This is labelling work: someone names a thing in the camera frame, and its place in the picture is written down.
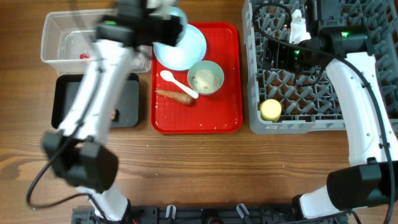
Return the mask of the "small light blue bowl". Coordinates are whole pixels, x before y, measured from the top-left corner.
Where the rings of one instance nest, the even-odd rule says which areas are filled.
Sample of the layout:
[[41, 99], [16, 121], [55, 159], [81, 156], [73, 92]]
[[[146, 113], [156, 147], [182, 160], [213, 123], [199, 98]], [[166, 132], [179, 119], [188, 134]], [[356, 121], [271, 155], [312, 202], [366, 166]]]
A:
[[164, 22], [163, 37], [159, 42], [175, 47], [187, 31], [187, 16], [179, 7], [166, 7], [159, 15]]

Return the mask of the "yellow cup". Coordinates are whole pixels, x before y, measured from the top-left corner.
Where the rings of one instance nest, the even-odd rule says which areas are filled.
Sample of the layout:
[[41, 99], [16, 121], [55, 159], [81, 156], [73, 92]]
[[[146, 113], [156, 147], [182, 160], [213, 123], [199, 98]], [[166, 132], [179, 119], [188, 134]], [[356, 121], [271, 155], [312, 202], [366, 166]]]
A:
[[263, 120], [277, 122], [282, 113], [282, 105], [275, 99], [268, 99], [259, 105], [259, 111]]

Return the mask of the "red snack wrapper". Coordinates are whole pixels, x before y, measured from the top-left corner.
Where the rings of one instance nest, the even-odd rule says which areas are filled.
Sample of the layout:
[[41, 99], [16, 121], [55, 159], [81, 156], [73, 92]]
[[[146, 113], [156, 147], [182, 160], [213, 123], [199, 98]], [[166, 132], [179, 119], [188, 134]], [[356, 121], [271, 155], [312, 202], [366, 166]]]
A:
[[80, 59], [89, 59], [90, 55], [89, 54], [81, 54]]

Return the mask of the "green bowl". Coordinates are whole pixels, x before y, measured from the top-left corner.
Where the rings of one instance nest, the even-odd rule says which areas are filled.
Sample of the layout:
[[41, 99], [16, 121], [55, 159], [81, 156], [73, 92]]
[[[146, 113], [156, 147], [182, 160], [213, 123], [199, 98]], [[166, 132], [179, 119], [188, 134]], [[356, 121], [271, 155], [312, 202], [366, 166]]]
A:
[[202, 60], [202, 61], [200, 61], [200, 62], [197, 62], [196, 64], [194, 64], [194, 65], [189, 69], [187, 78], [188, 78], [188, 83], [189, 83], [189, 85], [191, 86], [191, 88], [192, 88], [194, 91], [196, 91], [198, 94], [200, 94], [200, 95], [212, 95], [212, 94], [216, 93], [218, 90], [215, 91], [214, 93], [211, 93], [211, 94], [202, 94], [202, 93], [199, 93], [198, 90], [195, 90], [195, 89], [192, 87], [192, 78], [193, 78], [194, 74], [195, 74], [198, 70], [202, 70], [202, 69], [211, 70], [211, 71], [215, 72], [216, 75], [220, 78], [221, 85], [220, 85], [220, 87], [218, 88], [218, 90], [221, 89], [221, 87], [223, 86], [223, 83], [224, 83], [224, 71], [223, 71], [223, 69], [222, 69], [217, 63], [212, 62], [212, 61], [209, 61], [209, 60]]

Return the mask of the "cooked white rice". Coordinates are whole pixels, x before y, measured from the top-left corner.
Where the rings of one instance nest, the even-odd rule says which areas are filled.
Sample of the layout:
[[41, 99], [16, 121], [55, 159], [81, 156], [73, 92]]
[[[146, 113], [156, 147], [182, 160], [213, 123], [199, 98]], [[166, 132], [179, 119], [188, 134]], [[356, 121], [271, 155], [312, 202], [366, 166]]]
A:
[[220, 85], [220, 78], [211, 70], [198, 70], [192, 78], [192, 87], [202, 94], [214, 93]]

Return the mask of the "orange carrot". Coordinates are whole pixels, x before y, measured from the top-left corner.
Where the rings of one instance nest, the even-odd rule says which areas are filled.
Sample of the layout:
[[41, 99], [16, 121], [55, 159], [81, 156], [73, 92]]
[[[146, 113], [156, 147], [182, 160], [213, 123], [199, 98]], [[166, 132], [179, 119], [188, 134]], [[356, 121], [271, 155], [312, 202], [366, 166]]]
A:
[[191, 105], [193, 103], [193, 98], [186, 94], [186, 93], [180, 93], [180, 92], [175, 92], [175, 91], [168, 91], [168, 90], [161, 90], [158, 89], [155, 91], [158, 95], [173, 99], [183, 105]]

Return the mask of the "brown food scrap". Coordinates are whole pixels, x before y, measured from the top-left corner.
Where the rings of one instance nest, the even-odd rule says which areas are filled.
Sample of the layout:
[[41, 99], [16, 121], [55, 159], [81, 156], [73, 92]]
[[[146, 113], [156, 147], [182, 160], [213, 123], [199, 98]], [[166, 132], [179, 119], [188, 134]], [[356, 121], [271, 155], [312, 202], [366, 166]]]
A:
[[118, 119], [119, 119], [119, 111], [117, 109], [115, 109], [111, 113], [111, 121], [118, 121]]

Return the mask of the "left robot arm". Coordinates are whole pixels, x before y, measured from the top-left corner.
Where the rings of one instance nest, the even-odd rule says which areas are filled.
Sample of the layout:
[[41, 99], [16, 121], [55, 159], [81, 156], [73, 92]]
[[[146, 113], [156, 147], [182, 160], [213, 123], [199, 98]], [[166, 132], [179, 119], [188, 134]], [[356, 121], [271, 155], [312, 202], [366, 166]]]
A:
[[42, 139], [46, 168], [86, 196], [106, 223], [125, 222], [130, 207], [115, 182], [118, 158], [105, 146], [111, 115], [139, 46], [178, 43], [183, 27], [169, 12], [174, 5], [175, 1], [118, 1], [116, 12], [97, 22], [89, 39], [95, 58], [58, 130], [46, 132]]

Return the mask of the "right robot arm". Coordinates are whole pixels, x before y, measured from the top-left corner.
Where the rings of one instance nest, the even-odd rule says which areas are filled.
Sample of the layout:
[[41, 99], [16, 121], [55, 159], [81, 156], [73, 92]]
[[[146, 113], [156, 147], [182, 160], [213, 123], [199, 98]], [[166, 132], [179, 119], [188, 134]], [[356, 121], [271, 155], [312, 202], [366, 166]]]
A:
[[262, 67], [302, 73], [320, 66], [335, 89], [349, 141], [349, 163], [329, 173], [326, 185], [299, 197], [302, 215], [325, 218], [355, 208], [397, 201], [397, 138], [376, 79], [373, 42], [365, 26], [348, 26], [338, 1], [307, 1], [310, 38], [297, 44], [269, 38]]

